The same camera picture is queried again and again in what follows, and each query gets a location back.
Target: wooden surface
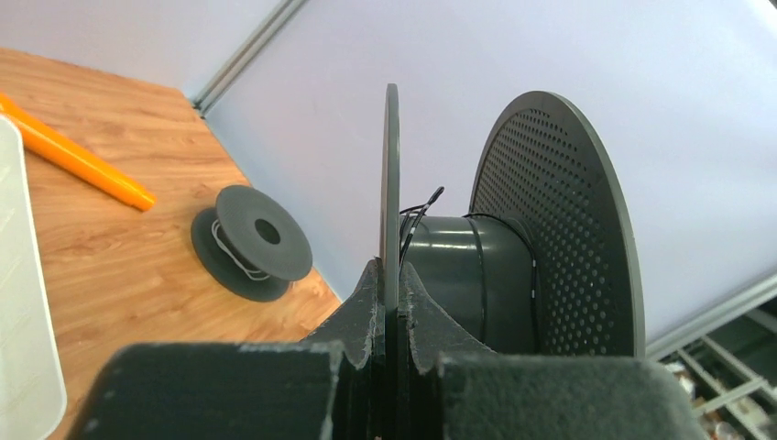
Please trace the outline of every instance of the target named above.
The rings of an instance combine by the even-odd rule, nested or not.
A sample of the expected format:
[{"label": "wooden surface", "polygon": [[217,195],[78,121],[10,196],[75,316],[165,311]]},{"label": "wooden surface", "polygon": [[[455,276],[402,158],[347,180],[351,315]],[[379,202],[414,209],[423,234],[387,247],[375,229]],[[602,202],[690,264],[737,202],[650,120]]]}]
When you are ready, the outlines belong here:
[{"label": "wooden surface", "polygon": [[0,91],[157,195],[125,206],[27,153],[38,245],[68,408],[62,438],[95,374],[140,341],[293,341],[339,305],[314,270],[281,299],[223,289],[189,238],[194,215],[245,183],[180,92],[0,49]]}]

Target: light purple wall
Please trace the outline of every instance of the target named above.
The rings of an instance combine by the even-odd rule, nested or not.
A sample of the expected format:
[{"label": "light purple wall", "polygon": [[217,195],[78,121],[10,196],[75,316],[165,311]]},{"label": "light purple wall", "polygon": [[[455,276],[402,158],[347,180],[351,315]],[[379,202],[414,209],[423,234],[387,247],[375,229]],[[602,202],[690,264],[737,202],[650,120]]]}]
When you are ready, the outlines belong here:
[{"label": "light purple wall", "polygon": [[193,98],[279,0],[3,0],[0,46]]},{"label": "light purple wall", "polygon": [[378,252],[386,83],[403,205],[466,211],[483,144],[529,90],[587,115],[634,226],[649,340],[777,268],[777,10],[768,0],[311,0],[210,115],[296,215],[335,291]]}]

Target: dark gray spool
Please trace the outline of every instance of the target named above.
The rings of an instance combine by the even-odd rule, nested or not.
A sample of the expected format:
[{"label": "dark gray spool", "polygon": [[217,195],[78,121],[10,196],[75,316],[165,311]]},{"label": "dark gray spool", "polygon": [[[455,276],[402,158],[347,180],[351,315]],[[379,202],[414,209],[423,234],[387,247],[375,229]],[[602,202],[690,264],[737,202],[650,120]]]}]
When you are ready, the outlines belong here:
[{"label": "dark gray spool", "polygon": [[[245,267],[265,272],[266,280],[248,278],[217,246],[212,232],[216,219],[222,242]],[[194,217],[192,244],[202,265],[219,283],[251,301],[277,300],[312,267],[311,247],[297,222],[269,196],[242,185],[224,188],[215,208]]]}]

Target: perforated disc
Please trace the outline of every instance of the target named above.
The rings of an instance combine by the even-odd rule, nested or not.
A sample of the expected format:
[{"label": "perforated disc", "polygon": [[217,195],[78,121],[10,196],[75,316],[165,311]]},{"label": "perforated disc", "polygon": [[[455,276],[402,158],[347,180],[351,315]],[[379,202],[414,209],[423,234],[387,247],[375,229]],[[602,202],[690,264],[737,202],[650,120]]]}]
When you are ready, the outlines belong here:
[{"label": "perforated disc", "polygon": [[618,179],[561,96],[530,92],[491,130],[470,211],[515,219],[539,266],[542,353],[644,357],[640,272]]}]

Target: wire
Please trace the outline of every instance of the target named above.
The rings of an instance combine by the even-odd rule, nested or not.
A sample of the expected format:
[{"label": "wire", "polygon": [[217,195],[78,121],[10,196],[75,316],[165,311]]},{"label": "wire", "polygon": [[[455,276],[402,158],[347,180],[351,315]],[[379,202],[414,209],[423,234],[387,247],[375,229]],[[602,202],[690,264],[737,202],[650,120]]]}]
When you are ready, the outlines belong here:
[{"label": "wire", "polygon": [[538,282],[537,272],[539,271],[539,269],[537,267],[537,254],[534,252],[534,247],[531,246],[531,244],[529,243],[529,240],[521,232],[519,232],[518,229],[516,229],[513,225],[511,225],[510,223],[502,220],[501,218],[495,215],[486,214],[486,213],[469,213],[464,215],[464,218],[471,218],[471,217],[485,217],[485,218],[490,218],[492,220],[496,220],[500,222],[502,225],[506,226],[510,231],[512,231],[512,233],[515,234],[529,250],[529,257],[531,258],[531,281],[530,281],[531,283],[531,326],[534,329],[534,335],[535,335],[534,350],[537,353],[539,353],[540,352],[540,328],[539,328],[539,320],[537,317],[537,282]]},{"label": "wire", "polygon": [[418,227],[418,223],[421,222],[421,219],[426,214],[426,211],[429,210],[429,207],[434,204],[434,202],[437,202],[437,199],[440,198],[440,195],[443,194],[443,191],[445,191],[445,187],[441,186],[437,188],[437,190],[432,194],[432,197],[429,198],[429,200],[425,204],[421,204],[418,206],[413,206],[412,208],[404,209],[401,212],[405,213],[405,218],[402,220],[402,226],[399,228],[399,236],[402,237],[401,233],[404,230],[404,226],[407,224],[407,222],[410,219],[410,214],[412,214],[416,209],[421,208],[421,210],[418,212],[418,214],[413,219],[412,225],[410,225],[410,231],[408,231],[408,236],[405,238],[404,243],[402,243],[402,247],[399,250],[399,271],[402,272],[402,263],[405,261],[405,255],[408,253],[408,248],[410,248],[410,242],[412,241],[412,237],[415,234],[415,228]]},{"label": "wire", "polygon": [[412,211],[418,211],[419,209],[423,208],[423,206],[424,205],[422,205],[422,204],[416,204],[415,206],[411,206],[410,208],[403,209],[403,210],[399,211],[399,214],[402,215],[402,214],[409,213],[409,212],[412,212]]}]

